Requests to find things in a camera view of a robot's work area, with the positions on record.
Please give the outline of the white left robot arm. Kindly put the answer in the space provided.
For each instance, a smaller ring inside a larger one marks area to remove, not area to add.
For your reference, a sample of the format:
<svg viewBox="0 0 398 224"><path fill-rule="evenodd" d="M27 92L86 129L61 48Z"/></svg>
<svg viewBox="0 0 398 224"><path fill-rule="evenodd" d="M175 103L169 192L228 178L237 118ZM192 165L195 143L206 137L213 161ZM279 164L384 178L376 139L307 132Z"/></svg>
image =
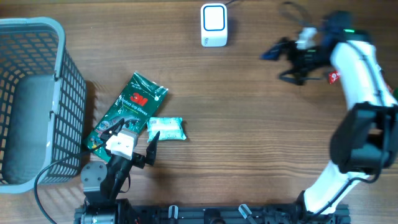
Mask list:
<svg viewBox="0 0 398 224"><path fill-rule="evenodd" d="M102 131L99 138L104 147L110 151L108 163L89 162L81 171L83 206L75 210L75 223L140 223L137 213L128 199L118 199L123 183L130 181L132 167L144 168L146 164L154 165L157 143L160 132L157 132L146 149L146 155L134 152L138 135L127 128L125 120L120 120L110 128Z"/></svg>

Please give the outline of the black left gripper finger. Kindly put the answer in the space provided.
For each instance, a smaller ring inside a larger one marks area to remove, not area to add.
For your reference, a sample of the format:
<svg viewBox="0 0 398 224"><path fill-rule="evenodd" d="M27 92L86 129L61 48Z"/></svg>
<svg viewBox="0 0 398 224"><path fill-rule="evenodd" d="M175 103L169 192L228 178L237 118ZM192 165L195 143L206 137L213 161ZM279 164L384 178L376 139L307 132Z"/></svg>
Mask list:
<svg viewBox="0 0 398 224"><path fill-rule="evenodd" d="M156 133L153 140L150 142L150 144L146 149L146 164L149 164L151 166L155 164L159 136L160 136L160 131Z"/></svg>
<svg viewBox="0 0 398 224"><path fill-rule="evenodd" d="M99 130L100 130L101 134L100 134L99 138L102 141L107 141L113 133L119 132L123 125L124 125L124 118L100 122Z"/></svg>

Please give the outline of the red coffee stick sachet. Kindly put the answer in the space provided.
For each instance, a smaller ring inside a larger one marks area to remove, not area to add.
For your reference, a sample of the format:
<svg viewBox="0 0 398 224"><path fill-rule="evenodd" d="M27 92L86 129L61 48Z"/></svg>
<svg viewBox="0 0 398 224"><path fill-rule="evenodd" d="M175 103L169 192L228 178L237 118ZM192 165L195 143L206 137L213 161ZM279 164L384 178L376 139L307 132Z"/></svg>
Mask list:
<svg viewBox="0 0 398 224"><path fill-rule="evenodd" d="M328 82L329 84L333 84L340 78L340 73L338 71L333 71L328 74Z"/></svg>

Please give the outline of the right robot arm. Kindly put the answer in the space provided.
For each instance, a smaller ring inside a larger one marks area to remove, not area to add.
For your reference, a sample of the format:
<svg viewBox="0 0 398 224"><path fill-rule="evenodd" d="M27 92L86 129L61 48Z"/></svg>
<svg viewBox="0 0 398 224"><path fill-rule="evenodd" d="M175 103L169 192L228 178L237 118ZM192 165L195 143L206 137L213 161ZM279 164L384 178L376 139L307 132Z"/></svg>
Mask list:
<svg viewBox="0 0 398 224"><path fill-rule="evenodd" d="M330 140L330 160L295 203L296 222L330 219L339 202L358 183L376 182L397 157L397 100L389 91L369 34L352 26L347 11L333 11L321 26L300 21L296 40L281 38L261 55L276 61L286 55L291 69L279 78L303 85L308 74L333 67L345 96L347 114Z"/></svg>

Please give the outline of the green 3M gloves packet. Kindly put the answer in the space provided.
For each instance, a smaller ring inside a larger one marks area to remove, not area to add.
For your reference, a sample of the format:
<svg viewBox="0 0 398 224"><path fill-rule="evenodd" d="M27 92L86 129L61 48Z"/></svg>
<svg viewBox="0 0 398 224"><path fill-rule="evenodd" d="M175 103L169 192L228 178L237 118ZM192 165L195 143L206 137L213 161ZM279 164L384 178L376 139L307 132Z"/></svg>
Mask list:
<svg viewBox="0 0 398 224"><path fill-rule="evenodd" d="M158 110L167 93L168 89L166 87L156 84L140 73L134 72L94 130L83 140L83 145L88 149L94 148L94 153L108 162L111 154L110 150L105 148L104 143L106 141L100 139L100 122L124 118L124 125L121 129L129 129L139 135L148 120Z"/></svg>

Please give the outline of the teal tissue pack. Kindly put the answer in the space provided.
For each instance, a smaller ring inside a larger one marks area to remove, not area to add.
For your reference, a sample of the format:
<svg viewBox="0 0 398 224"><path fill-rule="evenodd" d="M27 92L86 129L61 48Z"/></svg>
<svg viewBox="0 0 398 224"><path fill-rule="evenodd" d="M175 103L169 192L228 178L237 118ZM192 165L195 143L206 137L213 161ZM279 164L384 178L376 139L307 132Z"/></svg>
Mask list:
<svg viewBox="0 0 398 224"><path fill-rule="evenodd" d="M159 118L152 117L147 122L147 132L149 138L147 142L151 142L159 132L159 140L186 140L186 135L182 127L183 119L181 117Z"/></svg>

